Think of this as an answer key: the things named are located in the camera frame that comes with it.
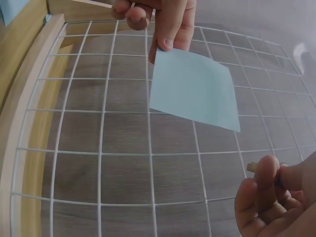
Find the wire mesh panel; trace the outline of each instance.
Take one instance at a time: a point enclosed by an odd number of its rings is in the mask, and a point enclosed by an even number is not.
[[[12,196],[41,201],[42,236],[238,236],[246,164],[268,154],[296,164],[316,149],[315,101],[301,75],[279,45],[196,27],[190,51],[230,69],[241,133],[178,118],[149,108],[152,32],[119,32],[119,21],[111,35],[97,31],[107,23],[56,40],[78,42],[48,56],[68,57],[63,77],[37,80],[34,94],[60,81],[56,106],[33,96],[24,123],[52,116],[47,148],[23,143],[22,132],[16,156],[17,165],[22,152],[45,155],[42,192],[13,184]]]

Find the grid square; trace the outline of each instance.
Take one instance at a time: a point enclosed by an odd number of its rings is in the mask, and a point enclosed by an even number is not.
[[[145,30],[141,30],[141,31],[136,31],[133,30],[131,28],[129,28],[128,24],[126,21],[122,20],[119,21],[118,23],[118,31],[117,31],[118,35],[138,35],[138,36],[144,36],[145,35]]]
[[[97,177],[98,156],[59,153],[54,198],[97,203]]]
[[[105,153],[147,154],[147,116],[105,114],[102,150]]]
[[[49,211],[47,210],[47,212],[47,219],[49,219]],[[80,235],[98,235],[97,206],[55,202],[53,222],[54,236],[77,237]]]
[[[109,22],[92,22],[89,32],[89,35],[92,34],[112,34],[115,31],[116,21]]]
[[[306,118],[289,118],[298,146],[316,145],[315,137]]]
[[[237,133],[241,151],[271,149],[261,118],[239,117],[241,133]]]
[[[204,200],[198,156],[153,158],[156,203]]]
[[[221,63],[238,64],[238,60],[234,54],[232,47],[209,43],[208,47],[211,51],[213,60]]]
[[[32,157],[36,157],[38,152],[30,152]],[[41,186],[41,197],[43,198],[50,198],[50,185],[51,185],[51,176],[53,172],[53,162],[54,162],[54,153],[46,153],[43,154],[45,161],[44,161],[44,170],[43,170],[43,178],[42,178],[42,186]]]
[[[200,152],[232,152],[238,150],[233,131],[200,122],[195,122],[195,125]]]
[[[209,236],[205,203],[158,206],[159,237]]]
[[[207,199],[236,195],[244,179],[239,153],[201,155],[201,161]]]
[[[60,151],[98,152],[100,124],[101,114],[65,112],[58,149]]]
[[[272,151],[246,152],[246,153],[241,153],[241,155],[242,155],[242,160],[243,160],[243,166],[246,168],[247,164],[252,163],[252,162],[258,163],[260,159],[263,158],[264,156],[267,156],[267,155],[273,156],[273,152]],[[246,170],[246,175],[247,175],[247,178],[253,178],[254,173]]]
[[[54,151],[55,146],[56,146],[57,130],[58,130],[58,126],[59,126],[61,113],[60,112],[42,112],[42,111],[36,111],[36,112],[32,112],[32,113],[36,113],[36,114],[39,113],[39,116],[41,118],[43,118],[43,116],[51,116],[52,119],[51,119],[46,149]]]
[[[231,40],[231,43],[233,46],[252,49],[249,41],[247,40],[245,36],[239,35],[239,34],[232,34],[232,33],[227,33],[227,35],[229,39]]]
[[[270,49],[263,40],[253,39],[251,37],[248,37],[248,39],[250,40],[252,46],[255,48],[256,51],[271,54]]]
[[[254,51],[242,48],[235,48],[235,51],[242,65],[257,68],[262,67],[259,58]]]
[[[282,72],[282,69],[277,61],[277,59],[270,54],[258,53],[259,58],[265,69],[273,70],[277,72]]]
[[[301,162],[300,153],[298,149],[277,150],[275,151],[278,161],[285,162],[287,165],[296,165]]]
[[[312,147],[300,147],[300,152],[303,160],[307,159],[311,154],[316,151],[316,146]]]
[[[292,73],[292,74],[297,74],[297,71],[293,67],[291,61],[287,58],[281,58],[281,57],[276,57],[278,62],[280,63],[281,67],[283,68],[283,71],[285,73]]]
[[[240,115],[259,115],[256,100],[250,88],[235,87],[235,95]]]
[[[203,29],[203,33],[207,42],[222,43],[229,45],[229,41],[223,31]]]
[[[154,65],[148,62],[148,80],[153,79],[153,74],[154,74]]]
[[[43,197],[43,198],[50,198],[50,184],[51,184],[51,174],[52,174],[52,165],[48,166],[47,161],[53,161],[54,153],[45,153],[45,152],[34,152],[34,151],[26,151],[26,150],[17,150],[16,152],[16,173],[14,174],[15,180],[18,181],[25,181],[26,179],[32,183],[32,181],[36,182],[37,176],[34,176],[33,170],[36,169],[34,164],[38,161],[45,161],[44,163],[44,171],[43,173],[45,179],[43,183],[43,188],[40,189],[32,189],[32,188],[23,188],[23,185],[14,185],[13,192],[23,193],[27,195],[32,195],[36,197]],[[28,171],[24,171],[24,167],[33,167],[30,168]]]
[[[303,110],[308,117],[315,117],[316,116],[316,107],[315,104],[312,101],[312,98],[310,95],[297,95],[298,100],[303,106]]]
[[[294,92],[293,87],[284,73],[268,71],[274,90]]]
[[[269,48],[273,52],[274,55],[286,57],[285,53],[283,52],[282,48],[279,45],[275,45],[273,43],[267,43]]]
[[[305,93],[305,94],[308,94],[308,91],[306,90],[304,84],[303,84],[303,81],[302,79],[299,77],[299,76],[295,76],[295,75],[289,75],[287,74],[286,75],[287,78],[290,80],[293,88],[294,88],[294,91],[296,93]]]
[[[73,80],[67,98],[66,110],[101,111],[104,92],[105,80]],[[62,104],[57,104],[56,108],[61,109]]]
[[[114,54],[144,55],[145,36],[116,36]]]
[[[151,203],[149,156],[102,156],[101,202]]]
[[[249,83],[253,88],[272,89],[271,82],[265,70],[244,67]]]
[[[58,128],[59,120],[60,120],[61,113],[59,112],[45,112],[45,111],[26,111],[25,113],[25,124],[30,124],[28,126],[25,126],[25,131],[21,133],[20,138],[20,147],[27,147],[27,148],[33,148],[33,149],[48,149],[48,150],[54,150],[56,145],[56,134],[57,131],[54,130],[54,128]],[[37,124],[39,122],[43,123],[43,118],[49,119],[53,118],[55,121],[52,121],[50,126],[50,132],[49,137],[47,141],[47,146],[45,147],[44,143],[40,142],[33,142],[32,139],[30,139],[30,136],[39,136],[41,135],[42,131],[40,129],[32,129],[32,124]],[[46,126],[46,124],[42,125],[43,128],[49,129],[49,127]]]
[[[112,59],[110,78],[146,79],[145,60],[147,60],[146,57],[114,55]]]
[[[61,48],[64,48],[68,45],[74,45],[72,48],[71,53],[79,53],[79,49],[81,46],[81,43],[83,41],[83,36],[68,36],[68,37],[59,37],[58,41],[61,42],[59,45],[59,48],[54,48],[53,54],[62,54],[64,53]]]
[[[151,115],[153,153],[196,153],[192,122],[172,115]]]
[[[212,237],[239,236],[234,212],[234,199],[208,203]]]
[[[189,52],[209,57],[206,44],[204,42],[192,41]]]
[[[230,64],[225,64],[225,63],[223,63],[223,65],[225,67],[228,67],[228,69],[231,73],[234,85],[249,87],[246,76],[245,76],[241,66],[230,65]]]
[[[277,96],[283,105],[286,116],[289,117],[303,117],[304,111],[302,105],[295,94],[277,92]]]
[[[111,53],[113,43],[112,35],[87,36],[82,48],[82,53]]]
[[[296,147],[291,127],[286,118],[264,118],[273,148]]]
[[[147,37],[147,53],[149,54],[149,50],[152,47],[152,43],[153,43],[153,37],[148,36]]]
[[[47,75],[47,78],[70,78],[74,65],[75,65],[76,58],[77,58],[77,55],[49,56],[48,61],[51,62],[52,64],[57,64],[59,62],[68,62],[68,63],[65,64],[67,65],[66,68],[63,68],[64,72],[62,70],[61,71],[53,70],[51,72],[45,73]]]
[[[106,78],[109,55],[81,55],[75,70],[75,78]]]
[[[154,236],[151,207],[101,208],[102,233],[107,237]]]
[[[277,94],[274,91],[254,90],[258,100],[262,115],[264,116],[284,116],[284,111]]]
[[[193,40],[204,40],[199,27],[194,27]]]
[[[66,35],[84,35],[89,23],[68,23],[66,26]]]
[[[155,32],[155,23],[154,21],[151,21],[147,27],[147,35],[148,36],[153,36]]]
[[[28,105],[28,109],[55,109],[60,106],[62,108],[69,80],[38,80],[34,86],[32,100]],[[50,95],[56,98],[56,104],[52,105],[47,101]]]
[[[110,80],[107,94],[107,111],[147,111],[145,81]]]

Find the wooden board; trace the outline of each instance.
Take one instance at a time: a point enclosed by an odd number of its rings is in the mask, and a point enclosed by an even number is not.
[[[71,53],[73,46],[67,46],[58,50],[58,53]],[[50,78],[62,78],[68,64],[69,57],[56,57],[50,68]],[[55,109],[60,80],[46,81],[39,98],[38,108]],[[46,149],[49,129],[53,112],[37,111],[33,120],[32,130],[29,137],[29,147]],[[45,153],[26,153],[22,193],[41,197]],[[41,236],[41,201],[37,199],[22,197],[21,204],[21,232],[22,236]]]
[[[45,59],[64,25],[62,14],[44,26],[23,61],[0,115],[0,236],[10,236],[10,190],[14,158],[25,109]]]
[[[113,20],[112,6],[90,0],[48,0],[51,14],[64,13],[66,22]]]
[[[1,28],[0,113],[19,66],[43,27],[46,14],[45,0],[30,0],[7,27]]]

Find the blue object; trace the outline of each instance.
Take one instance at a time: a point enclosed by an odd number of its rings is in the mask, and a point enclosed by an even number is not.
[[[150,108],[240,132],[229,69],[198,54],[157,50]]]
[[[29,0],[0,0],[4,25],[9,25],[28,2]]]

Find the wooden frame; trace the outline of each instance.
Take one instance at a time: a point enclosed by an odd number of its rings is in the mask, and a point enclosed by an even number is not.
[[[49,22],[43,27],[36,39],[32,39],[33,45],[29,46],[23,63],[18,68],[19,62],[12,58],[8,62],[10,68],[17,71],[8,75],[6,80],[0,82],[0,88],[5,88],[7,97],[0,114],[0,236],[11,236],[10,218],[14,218],[15,236],[41,236],[40,210],[41,201],[34,198],[15,196],[14,203],[11,203],[11,183],[16,157],[16,148],[24,120],[24,114],[28,101],[30,100],[33,88],[41,69],[45,66],[43,77],[62,77],[68,63],[68,57],[51,59],[44,65],[45,59],[49,54],[59,32],[67,22],[90,21],[90,20],[113,20],[111,17],[111,5],[98,3],[89,0],[49,0],[50,12],[53,14]],[[46,14],[41,11],[37,17],[42,21],[42,16]],[[115,28],[115,21],[109,27],[102,29],[102,33],[112,33]],[[118,30],[128,29],[127,24],[120,24]],[[68,34],[76,34],[80,30],[80,24],[74,24],[67,31]],[[13,33],[9,31],[5,36],[6,40],[13,38]],[[59,53],[70,53],[75,41],[62,40],[57,42],[55,50]],[[37,87],[33,104],[38,108],[55,108],[56,99],[60,89],[60,81],[48,80],[40,87]],[[23,134],[30,146],[45,149],[47,145],[49,129],[52,121],[51,112],[37,111],[27,119],[26,129]],[[25,151],[19,156],[17,170],[19,178],[15,179],[15,191],[32,196],[41,196],[44,153],[34,153]],[[10,204],[14,205],[14,215],[10,214]]]

